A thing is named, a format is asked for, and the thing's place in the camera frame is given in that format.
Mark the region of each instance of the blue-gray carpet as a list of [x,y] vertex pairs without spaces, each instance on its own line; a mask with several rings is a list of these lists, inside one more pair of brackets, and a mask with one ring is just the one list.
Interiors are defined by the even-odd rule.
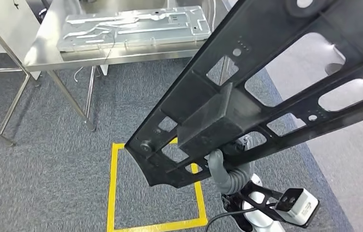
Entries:
[[[47,74],[40,78],[39,88],[28,85],[5,131],[17,145],[6,148],[0,143],[0,231],[106,231],[111,143],[127,141],[187,62],[111,65],[108,76],[95,80],[91,118],[96,132],[81,123]],[[84,106],[90,69],[79,73],[79,83],[73,80],[74,71],[58,73]],[[0,74],[0,122],[22,78],[20,73]],[[265,101],[280,101],[266,71],[258,73],[249,88]],[[274,125],[279,131],[292,127],[291,118]],[[302,187],[320,198],[322,208],[307,231],[352,230],[305,145],[257,161],[256,173],[267,187],[279,191]],[[220,195],[212,181],[201,185],[207,216],[221,213]],[[116,229],[196,217],[193,186],[150,188],[131,156],[119,152]],[[239,230],[232,219],[224,218],[211,231]]]

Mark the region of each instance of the yellow floor marking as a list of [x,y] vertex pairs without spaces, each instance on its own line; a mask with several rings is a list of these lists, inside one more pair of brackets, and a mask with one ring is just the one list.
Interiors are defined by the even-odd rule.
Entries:
[[[171,144],[177,143],[177,138],[173,139]],[[115,229],[115,203],[116,203],[116,174],[117,174],[117,160],[120,149],[124,149],[124,144],[112,144],[112,161],[110,165],[110,187],[109,198],[107,203],[107,232],[164,232],[175,231],[194,227],[205,226],[207,224],[206,208],[204,206],[203,191],[201,190],[200,182],[195,182],[195,192],[198,207],[198,218],[167,222],[162,224],[140,226],[126,229]],[[192,164],[192,172],[198,172],[197,164]]]

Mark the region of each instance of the metal sheet panel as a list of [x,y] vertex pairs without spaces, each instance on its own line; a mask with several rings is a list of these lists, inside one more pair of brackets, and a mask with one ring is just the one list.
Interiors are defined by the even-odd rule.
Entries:
[[211,34],[200,6],[69,15],[58,49],[63,52],[200,41]]

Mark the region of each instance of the white cable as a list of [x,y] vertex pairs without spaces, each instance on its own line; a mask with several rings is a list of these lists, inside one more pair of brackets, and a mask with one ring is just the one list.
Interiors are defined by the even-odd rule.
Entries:
[[76,73],[73,75],[73,79],[76,81],[76,83],[78,83],[78,81],[77,81],[77,79],[76,79],[76,74],[78,73],[78,72],[80,72],[80,70],[82,70],[83,69],[83,67],[81,67],[79,70],[77,70],[76,71]]
[[214,23],[216,21],[216,0],[213,0],[213,11],[212,31],[214,31]]

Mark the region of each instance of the black bracket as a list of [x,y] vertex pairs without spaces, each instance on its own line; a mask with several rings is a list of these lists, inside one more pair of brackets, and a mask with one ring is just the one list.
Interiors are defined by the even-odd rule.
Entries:
[[[314,0],[306,8],[296,2],[239,0],[192,58],[125,145],[150,186],[180,188],[210,177],[205,156],[217,148],[225,150],[227,144],[253,131],[267,141],[238,155],[226,154],[227,168],[363,120],[363,101],[336,112],[326,111],[318,103],[331,90],[363,79],[363,0]],[[248,79],[310,32],[323,35],[346,57],[340,71],[275,107],[265,106],[246,91]],[[224,56],[239,70],[218,85],[206,74]],[[267,124],[287,113],[306,125],[279,136]],[[160,129],[165,118],[177,125],[168,131]],[[179,148],[188,155],[180,162],[162,152],[176,137]],[[191,163],[202,170],[189,172],[185,167]]]

